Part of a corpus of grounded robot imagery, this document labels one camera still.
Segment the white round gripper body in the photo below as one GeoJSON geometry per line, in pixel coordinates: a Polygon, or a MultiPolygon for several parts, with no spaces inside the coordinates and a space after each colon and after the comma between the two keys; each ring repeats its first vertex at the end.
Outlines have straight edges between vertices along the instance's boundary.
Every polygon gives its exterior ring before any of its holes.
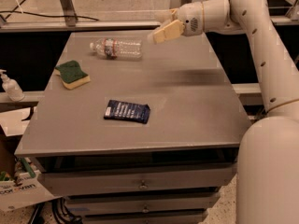
{"type": "Polygon", "coordinates": [[[178,9],[178,19],[183,22],[185,36],[204,32],[204,7],[202,2],[185,4],[178,9]]]}

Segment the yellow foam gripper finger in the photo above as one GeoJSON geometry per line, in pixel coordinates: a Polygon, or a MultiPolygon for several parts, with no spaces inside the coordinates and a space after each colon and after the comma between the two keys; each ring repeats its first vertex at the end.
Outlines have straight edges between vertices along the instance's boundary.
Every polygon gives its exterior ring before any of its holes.
{"type": "Polygon", "coordinates": [[[184,33],[185,26],[179,20],[165,21],[161,26],[148,34],[148,41],[153,44],[160,44],[165,41],[179,38],[184,33]]]}
{"type": "Polygon", "coordinates": [[[154,12],[154,18],[159,23],[164,23],[166,21],[174,21],[177,18],[177,9],[166,9],[166,10],[156,10],[154,12]]]}

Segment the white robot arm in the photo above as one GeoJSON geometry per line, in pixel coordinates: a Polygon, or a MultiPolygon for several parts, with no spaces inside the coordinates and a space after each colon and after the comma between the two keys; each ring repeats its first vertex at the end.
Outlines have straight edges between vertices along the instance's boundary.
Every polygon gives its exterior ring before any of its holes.
{"type": "Polygon", "coordinates": [[[238,151],[236,224],[299,224],[299,72],[271,21],[267,0],[207,0],[156,15],[155,44],[206,32],[243,31],[266,116],[238,151]]]}

